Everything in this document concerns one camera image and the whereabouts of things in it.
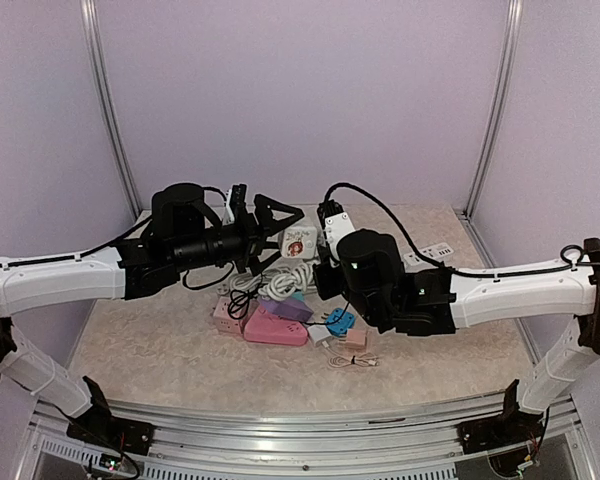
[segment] white power strip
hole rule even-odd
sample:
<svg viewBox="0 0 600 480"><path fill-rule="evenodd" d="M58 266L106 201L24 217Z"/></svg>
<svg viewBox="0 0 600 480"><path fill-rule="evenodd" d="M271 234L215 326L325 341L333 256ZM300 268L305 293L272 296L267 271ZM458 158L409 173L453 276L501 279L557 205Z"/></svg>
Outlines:
<svg viewBox="0 0 600 480"><path fill-rule="evenodd" d="M448 243L437 243L436 245L423 248L420 251L423 255L431 258L432 260L438 261L444 260L445 258L453 255L453 248L451 248ZM433 265L430 265L424 260L416 257L416 254L413 252L405 253L402 257L404 258L407 272L419 272L425 268L433 268Z"/></svg>

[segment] white cable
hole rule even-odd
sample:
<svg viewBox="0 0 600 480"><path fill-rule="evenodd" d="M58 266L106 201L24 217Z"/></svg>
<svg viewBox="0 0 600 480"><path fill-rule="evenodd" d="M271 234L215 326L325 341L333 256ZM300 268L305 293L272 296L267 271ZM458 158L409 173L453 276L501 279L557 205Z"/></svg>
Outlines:
<svg viewBox="0 0 600 480"><path fill-rule="evenodd" d="M377 367L378 356L373 353L367 352L361 355L353 355L351 358L343 357L339 353L333 351L329 344L324 341L322 346L333 355L329 359L329 366L332 368L344 368L350 365L358 365L359 367Z"/></svg>
<svg viewBox="0 0 600 480"><path fill-rule="evenodd" d="M239 273L229 278L229 290L246 292L264 283L258 293L278 302L289 298L295 291L313 293L316 291L312 269L315 263L317 261L311 260L300 263L294 268L286 265L268 268L255 277L249 273Z"/></svg>

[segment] blue power adapter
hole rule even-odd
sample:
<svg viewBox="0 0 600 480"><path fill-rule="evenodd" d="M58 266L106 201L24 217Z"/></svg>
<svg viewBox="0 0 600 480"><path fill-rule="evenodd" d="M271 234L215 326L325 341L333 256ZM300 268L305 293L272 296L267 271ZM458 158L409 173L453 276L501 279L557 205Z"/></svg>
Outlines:
<svg viewBox="0 0 600 480"><path fill-rule="evenodd" d="M331 335L340 337L353 327L355 320L356 317L352 313L345 312L341 308L336 308L329 314L324 324L329 329Z"/></svg>

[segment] white wall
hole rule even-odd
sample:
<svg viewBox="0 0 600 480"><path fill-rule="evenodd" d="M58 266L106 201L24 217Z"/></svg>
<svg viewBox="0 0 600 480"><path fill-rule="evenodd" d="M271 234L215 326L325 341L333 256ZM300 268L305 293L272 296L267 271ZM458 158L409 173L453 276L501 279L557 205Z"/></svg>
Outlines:
<svg viewBox="0 0 600 480"><path fill-rule="evenodd" d="M145 206L175 181L315 203L336 181L464 207L506 0L102 0Z"/></svg>
<svg viewBox="0 0 600 480"><path fill-rule="evenodd" d="M0 2L0 255L88 248L129 226L93 86L77 1ZM18 315L65 362L89 303ZM0 480L9 478L33 399L0 384Z"/></svg>
<svg viewBox="0 0 600 480"><path fill-rule="evenodd" d="M600 237L600 1L525 2L511 90L476 222L500 264ZM530 322L546 351L564 318ZM600 465L600 364L574 389Z"/></svg>

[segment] beige table surface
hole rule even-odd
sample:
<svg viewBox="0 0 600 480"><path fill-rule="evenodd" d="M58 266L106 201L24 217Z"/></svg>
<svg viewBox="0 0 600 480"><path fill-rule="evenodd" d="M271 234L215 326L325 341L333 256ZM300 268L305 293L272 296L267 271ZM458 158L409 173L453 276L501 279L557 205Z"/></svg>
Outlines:
<svg viewBox="0 0 600 480"><path fill-rule="evenodd" d="M481 261L453 210L446 206L395 206L420 247L447 242L454 266ZM313 216L315 207L307 207ZM406 242L391 220L372 205L347 208L357 228L392 233L401 253ZM205 268L190 284L218 278ZM327 355L310 343L288 347L249 343L220 334L211 312L214 288L190 292L180 284L151 298L100 300L85 327L71 370L97 381L114 400L234 413L297 413L377 410L458 399L504 389L531 363L515 323L482 324L455 335L428 338L370 333L375 368L327 366ZM315 310L342 307L308 295ZM356 328L364 328L358 317Z"/></svg>

